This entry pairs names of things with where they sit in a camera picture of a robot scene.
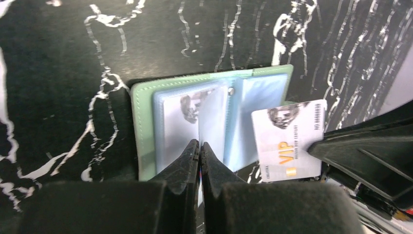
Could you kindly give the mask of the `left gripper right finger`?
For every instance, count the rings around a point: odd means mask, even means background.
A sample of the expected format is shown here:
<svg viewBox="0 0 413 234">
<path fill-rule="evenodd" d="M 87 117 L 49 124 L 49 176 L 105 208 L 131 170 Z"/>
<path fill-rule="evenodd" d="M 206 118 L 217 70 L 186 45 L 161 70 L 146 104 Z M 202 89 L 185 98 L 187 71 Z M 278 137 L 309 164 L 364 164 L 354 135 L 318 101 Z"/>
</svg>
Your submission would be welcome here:
<svg viewBox="0 0 413 234">
<path fill-rule="evenodd" d="M 248 184 L 208 143 L 200 149 L 208 234 L 361 234 L 344 191 L 317 182 Z"/>
</svg>

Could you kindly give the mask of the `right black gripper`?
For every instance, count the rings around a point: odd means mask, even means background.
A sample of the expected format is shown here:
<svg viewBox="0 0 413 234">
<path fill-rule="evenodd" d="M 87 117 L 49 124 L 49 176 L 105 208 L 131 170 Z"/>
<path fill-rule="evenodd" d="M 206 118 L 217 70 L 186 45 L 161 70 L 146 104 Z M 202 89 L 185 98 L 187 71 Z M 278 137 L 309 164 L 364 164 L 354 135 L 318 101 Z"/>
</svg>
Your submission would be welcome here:
<svg viewBox="0 0 413 234">
<path fill-rule="evenodd" d="M 374 191 L 396 208 L 413 207 L 413 103 L 334 130 L 308 153 Z"/>
</svg>

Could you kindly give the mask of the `silver VIP card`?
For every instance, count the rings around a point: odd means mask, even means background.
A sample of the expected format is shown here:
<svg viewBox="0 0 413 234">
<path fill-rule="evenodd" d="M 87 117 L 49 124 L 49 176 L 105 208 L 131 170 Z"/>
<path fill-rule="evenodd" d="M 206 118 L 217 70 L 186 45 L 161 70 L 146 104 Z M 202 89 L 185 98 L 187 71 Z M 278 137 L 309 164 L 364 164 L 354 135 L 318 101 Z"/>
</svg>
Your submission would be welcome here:
<svg viewBox="0 0 413 234">
<path fill-rule="evenodd" d="M 251 113 L 263 182 L 321 175 L 321 160 L 307 150 L 324 137 L 326 107 L 318 99 Z"/>
</svg>

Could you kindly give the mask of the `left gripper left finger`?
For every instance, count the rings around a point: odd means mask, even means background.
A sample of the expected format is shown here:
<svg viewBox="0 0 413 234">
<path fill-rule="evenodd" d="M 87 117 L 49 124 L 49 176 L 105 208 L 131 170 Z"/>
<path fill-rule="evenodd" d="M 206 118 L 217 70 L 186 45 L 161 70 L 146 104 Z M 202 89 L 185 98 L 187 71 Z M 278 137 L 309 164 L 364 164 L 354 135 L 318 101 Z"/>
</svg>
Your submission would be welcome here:
<svg viewBox="0 0 413 234">
<path fill-rule="evenodd" d="M 44 186 L 21 234 L 194 234 L 199 142 L 149 181 L 57 182 Z"/>
</svg>

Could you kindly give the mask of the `mint green card holder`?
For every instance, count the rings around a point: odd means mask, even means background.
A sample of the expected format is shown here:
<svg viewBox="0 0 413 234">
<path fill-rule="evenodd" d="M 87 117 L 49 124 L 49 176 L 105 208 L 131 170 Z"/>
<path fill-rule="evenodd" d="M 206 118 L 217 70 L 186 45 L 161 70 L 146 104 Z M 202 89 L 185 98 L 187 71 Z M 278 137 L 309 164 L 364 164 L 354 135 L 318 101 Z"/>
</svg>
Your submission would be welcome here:
<svg viewBox="0 0 413 234">
<path fill-rule="evenodd" d="M 132 87 L 138 178 L 147 181 L 169 166 L 190 140 L 207 142 L 231 171 L 258 160 L 251 113 L 281 106 L 294 67 L 156 79 Z"/>
</svg>

